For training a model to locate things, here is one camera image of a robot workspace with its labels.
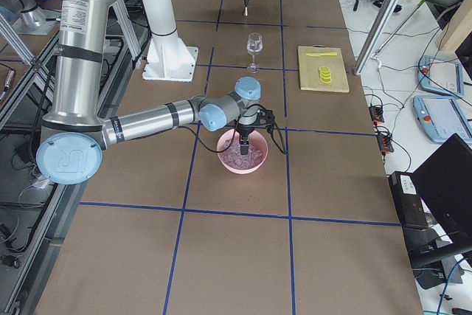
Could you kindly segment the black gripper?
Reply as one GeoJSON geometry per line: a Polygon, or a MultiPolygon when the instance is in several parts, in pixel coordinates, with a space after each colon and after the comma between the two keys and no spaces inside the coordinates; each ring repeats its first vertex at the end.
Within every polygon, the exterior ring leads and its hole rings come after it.
{"type": "Polygon", "coordinates": [[[242,156],[249,154],[249,135],[254,131],[253,125],[243,125],[238,123],[235,127],[239,133],[240,154],[242,156]]]}

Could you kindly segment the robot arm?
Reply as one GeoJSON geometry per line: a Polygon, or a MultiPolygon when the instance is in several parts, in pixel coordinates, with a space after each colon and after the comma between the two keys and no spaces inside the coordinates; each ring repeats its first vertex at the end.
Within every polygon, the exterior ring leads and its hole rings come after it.
{"type": "MultiPolygon", "coordinates": [[[[36,163],[58,184],[78,184],[99,169],[102,150],[200,121],[208,131],[236,121],[242,146],[261,114],[261,85],[242,77],[220,98],[192,97],[121,117],[97,116],[109,8],[118,0],[62,0],[55,91],[43,116],[36,163]]],[[[190,82],[198,48],[178,35],[171,0],[142,0],[151,32],[145,80],[190,82]]]]}

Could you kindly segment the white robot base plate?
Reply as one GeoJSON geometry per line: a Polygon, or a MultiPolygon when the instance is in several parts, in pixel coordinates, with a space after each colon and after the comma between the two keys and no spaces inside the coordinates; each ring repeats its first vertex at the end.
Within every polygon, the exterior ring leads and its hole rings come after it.
{"type": "Polygon", "coordinates": [[[160,37],[153,35],[142,73],[144,80],[191,82],[198,58],[198,47],[186,46],[173,34],[160,37]]]}

